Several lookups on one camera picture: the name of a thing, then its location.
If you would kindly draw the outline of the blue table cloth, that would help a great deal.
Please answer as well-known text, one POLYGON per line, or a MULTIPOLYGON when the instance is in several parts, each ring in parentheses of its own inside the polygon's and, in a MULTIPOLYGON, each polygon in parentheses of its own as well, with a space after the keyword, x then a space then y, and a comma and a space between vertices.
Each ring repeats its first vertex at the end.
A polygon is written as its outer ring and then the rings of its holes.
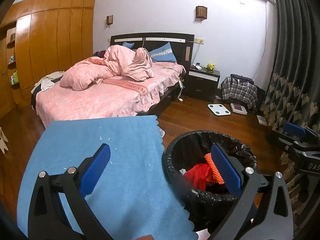
POLYGON ((155 116, 52 122, 37 142, 20 185, 17 224, 22 232, 28 231, 39 172, 61 174, 77 167, 103 143, 111 158, 86 202, 111 237, 197 239, 188 212, 165 178, 155 116))

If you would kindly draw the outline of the black lined trash bin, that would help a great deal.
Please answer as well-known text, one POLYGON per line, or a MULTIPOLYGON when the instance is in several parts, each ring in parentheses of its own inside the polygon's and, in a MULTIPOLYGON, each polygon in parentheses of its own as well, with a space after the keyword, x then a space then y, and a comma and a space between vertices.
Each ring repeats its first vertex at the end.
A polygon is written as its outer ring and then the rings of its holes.
POLYGON ((225 183, 214 175, 209 156, 219 143, 246 167, 257 167, 249 146, 226 134, 214 131, 191 131, 176 137, 163 153, 166 178, 185 204, 194 230, 212 233, 227 215, 237 198, 225 183))

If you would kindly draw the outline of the red cloth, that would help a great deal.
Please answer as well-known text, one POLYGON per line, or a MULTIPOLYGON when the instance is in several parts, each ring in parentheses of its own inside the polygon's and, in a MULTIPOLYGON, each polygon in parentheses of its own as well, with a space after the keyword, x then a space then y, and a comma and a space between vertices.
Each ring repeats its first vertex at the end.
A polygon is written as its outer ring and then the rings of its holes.
POLYGON ((193 188, 205 191, 207 184, 215 184, 213 174, 208 164, 196 164, 185 172, 184 177, 192 184, 193 188))

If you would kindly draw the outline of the book on floor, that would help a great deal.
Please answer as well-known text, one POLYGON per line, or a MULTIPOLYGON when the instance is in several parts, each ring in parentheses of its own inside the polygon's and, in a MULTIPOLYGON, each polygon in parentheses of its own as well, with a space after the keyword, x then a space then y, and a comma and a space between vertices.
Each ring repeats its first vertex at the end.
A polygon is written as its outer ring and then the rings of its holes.
POLYGON ((233 113, 241 114, 241 115, 247 115, 247 110, 244 106, 239 105, 237 103, 231 103, 230 104, 231 110, 233 113))

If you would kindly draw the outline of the right wall lamp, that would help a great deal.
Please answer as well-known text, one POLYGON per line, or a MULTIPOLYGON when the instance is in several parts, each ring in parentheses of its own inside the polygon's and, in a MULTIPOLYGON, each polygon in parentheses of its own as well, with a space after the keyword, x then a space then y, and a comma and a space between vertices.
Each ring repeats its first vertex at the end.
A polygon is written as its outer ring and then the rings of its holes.
POLYGON ((197 6, 195 9, 195 18, 198 20, 206 20, 208 17, 207 7, 197 6))

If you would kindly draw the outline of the wooden wardrobe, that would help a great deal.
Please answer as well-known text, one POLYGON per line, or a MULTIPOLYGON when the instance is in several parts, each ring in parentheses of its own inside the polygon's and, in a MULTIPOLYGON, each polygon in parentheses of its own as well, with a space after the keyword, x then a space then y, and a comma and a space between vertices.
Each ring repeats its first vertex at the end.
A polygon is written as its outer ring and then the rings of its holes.
POLYGON ((93 55, 95 0, 24 0, 1 22, 1 116, 40 78, 93 55))

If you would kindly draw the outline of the wall lamp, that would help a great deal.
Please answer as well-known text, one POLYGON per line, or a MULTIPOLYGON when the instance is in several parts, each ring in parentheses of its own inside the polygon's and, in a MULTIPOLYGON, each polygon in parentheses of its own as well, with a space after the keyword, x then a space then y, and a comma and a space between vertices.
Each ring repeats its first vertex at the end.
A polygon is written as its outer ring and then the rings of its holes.
POLYGON ((198 20, 206 20, 208 17, 207 7, 197 6, 195 9, 195 18, 198 20))
POLYGON ((106 22, 106 25, 112 25, 113 24, 113 15, 108 15, 106 17, 105 22, 106 22))

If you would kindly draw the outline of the black headboard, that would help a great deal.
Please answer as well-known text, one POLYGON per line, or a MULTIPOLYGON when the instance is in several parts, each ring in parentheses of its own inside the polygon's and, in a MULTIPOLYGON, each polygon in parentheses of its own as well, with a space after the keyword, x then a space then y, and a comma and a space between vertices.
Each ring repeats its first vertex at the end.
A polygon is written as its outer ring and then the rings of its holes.
POLYGON ((191 67, 194 38, 193 34, 182 33, 133 33, 111 36, 110 45, 122 45, 124 42, 127 42, 135 44, 133 49, 143 47, 148 51, 152 51, 169 42, 178 64, 183 65, 185 70, 189 70, 191 67))

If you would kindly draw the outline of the white step stool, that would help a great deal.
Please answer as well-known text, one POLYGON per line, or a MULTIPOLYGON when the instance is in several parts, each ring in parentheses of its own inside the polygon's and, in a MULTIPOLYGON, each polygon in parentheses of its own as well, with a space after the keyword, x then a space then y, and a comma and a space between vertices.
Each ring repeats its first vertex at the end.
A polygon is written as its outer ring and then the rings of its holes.
POLYGON ((7 142, 8 142, 8 139, 5 136, 3 129, 0 128, 0 149, 3 154, 5 154, 5 152, 8 151, 8 147, 6 145, 7 142))

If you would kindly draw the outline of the left wall lamp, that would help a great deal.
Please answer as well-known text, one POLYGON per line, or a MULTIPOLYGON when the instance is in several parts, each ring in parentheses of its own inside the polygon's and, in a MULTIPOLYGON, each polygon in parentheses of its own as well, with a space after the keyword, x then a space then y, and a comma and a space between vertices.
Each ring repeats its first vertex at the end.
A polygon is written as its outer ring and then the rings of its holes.
POLYGON ((106 22, 106 25, 112 25, 113 24, 113 15, 108 15, 106 17, 105 22, 106 22))

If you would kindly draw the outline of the orange foam net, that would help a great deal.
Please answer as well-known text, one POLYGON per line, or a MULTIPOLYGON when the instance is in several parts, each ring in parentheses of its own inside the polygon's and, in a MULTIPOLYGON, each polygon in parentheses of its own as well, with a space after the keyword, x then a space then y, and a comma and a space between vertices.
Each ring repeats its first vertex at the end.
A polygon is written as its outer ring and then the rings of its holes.
POLYGON ((220 172, 218 171, 216 165, 214 164, 211 154, 207 153, 204 156, 204 158, 205 158, 206 162, 208 163, 208 165, 210 166, 210 169, 211 169, 212 174, 213 174, 213 179, 220 185, 224 184, 225 182, 224 182, 220 172))

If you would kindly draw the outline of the pink bed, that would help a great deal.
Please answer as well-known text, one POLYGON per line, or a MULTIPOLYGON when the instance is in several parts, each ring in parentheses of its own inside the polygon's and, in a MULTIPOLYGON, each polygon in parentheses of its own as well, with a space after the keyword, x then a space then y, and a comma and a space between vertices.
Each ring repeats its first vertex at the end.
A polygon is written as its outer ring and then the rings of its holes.
POLYGON ((87 89, 75 91, 57 82, 52 88, 36 94, 35 110, 43 125, 53 121, 136 116, 147 113, 160 103, 164 94, 178 84, 185 68, 177 63, 156 62, 152 66, 154 77, 135 82, 115 76, 87 89))

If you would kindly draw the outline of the white bathroom scale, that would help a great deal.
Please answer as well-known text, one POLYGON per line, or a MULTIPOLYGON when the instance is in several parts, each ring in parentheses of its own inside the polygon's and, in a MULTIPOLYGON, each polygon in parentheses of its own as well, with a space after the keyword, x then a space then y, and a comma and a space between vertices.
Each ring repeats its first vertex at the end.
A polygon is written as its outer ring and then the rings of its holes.
POLYGON ((231 112, 222 104, 208 104, 209 110, 216 116, 231 115, 231 112))

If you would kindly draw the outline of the black nightstand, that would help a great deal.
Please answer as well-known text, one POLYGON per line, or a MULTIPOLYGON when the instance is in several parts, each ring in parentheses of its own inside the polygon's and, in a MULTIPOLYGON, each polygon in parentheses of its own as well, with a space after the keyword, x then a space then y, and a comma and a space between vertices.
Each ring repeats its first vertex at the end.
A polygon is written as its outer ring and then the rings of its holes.
POLYGON ((185 94, 191 98, 213 103, 219 81, 218 70, 209 71, 206 68, 198 70, 196 67, 191 67, 186 77, 185 94))

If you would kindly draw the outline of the dark patterned curtain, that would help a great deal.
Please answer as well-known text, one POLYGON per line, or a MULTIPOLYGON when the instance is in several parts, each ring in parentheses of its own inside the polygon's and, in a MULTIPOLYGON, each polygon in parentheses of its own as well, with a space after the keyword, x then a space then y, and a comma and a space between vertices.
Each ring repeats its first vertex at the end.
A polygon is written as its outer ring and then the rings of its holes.
MULTIPOLYGON (((264 115, 271 131, 290 122, 319 133, 319 13, 309 0, 276 0, 277 43, 264 115)), ((299 173, 281 150, 296 237, 319 226, 319 177, 299 173)))

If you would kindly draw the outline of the clothes pile on bed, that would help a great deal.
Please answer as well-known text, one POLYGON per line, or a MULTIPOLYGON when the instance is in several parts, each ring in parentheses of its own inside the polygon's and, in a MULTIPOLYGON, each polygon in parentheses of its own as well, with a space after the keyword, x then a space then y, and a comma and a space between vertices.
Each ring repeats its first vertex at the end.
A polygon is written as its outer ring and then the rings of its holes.
POLYGON ((46 91, 52 88, 57 81, 59 81, 63 75, 64 71, 53 72, 42 77, 37 83, 35 83, 33 89, 31 90, 31 94, 34 94, 35 91, 46 91))

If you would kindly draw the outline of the pink quilt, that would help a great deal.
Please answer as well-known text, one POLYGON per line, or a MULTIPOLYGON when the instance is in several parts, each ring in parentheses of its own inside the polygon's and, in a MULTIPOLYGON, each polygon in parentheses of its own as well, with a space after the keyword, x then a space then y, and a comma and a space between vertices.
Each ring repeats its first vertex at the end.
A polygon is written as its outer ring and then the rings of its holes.
POLYGON ((60 80, 60 86, 81 91, 95 81, 115 76, 129 77, 142 82, 153 78, 152 59, 145 48, 135 51, 125 46, 110 46, 104 57, 89 57, 69 68, 60 80))

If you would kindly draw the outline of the blue pillow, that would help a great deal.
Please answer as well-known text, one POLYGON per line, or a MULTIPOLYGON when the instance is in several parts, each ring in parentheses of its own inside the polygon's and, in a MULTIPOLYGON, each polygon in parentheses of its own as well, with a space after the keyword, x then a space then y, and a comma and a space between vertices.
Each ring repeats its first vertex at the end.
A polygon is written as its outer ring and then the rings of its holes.
POLYGON ((129 42, 123 42, 122 45, 117 45, 117 47, 120 51, 124 51, 132 56, 133 62, 152 61, 177 63, 177 59, 169 42, 154 50, 147 50, 144 47, 138 47, 135 49, 135 43, 129 42))

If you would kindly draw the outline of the yellow toy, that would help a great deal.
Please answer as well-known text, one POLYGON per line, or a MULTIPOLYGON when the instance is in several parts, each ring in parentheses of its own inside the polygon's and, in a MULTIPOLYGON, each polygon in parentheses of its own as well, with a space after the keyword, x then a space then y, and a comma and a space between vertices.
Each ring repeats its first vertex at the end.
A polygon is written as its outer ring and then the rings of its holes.
POLYGON ((213 64, 213 63, 208 63, 207 65, 206 65, 206 70, 208 70, 208 71, 213 71, 215 69, 215 64, 213 64))

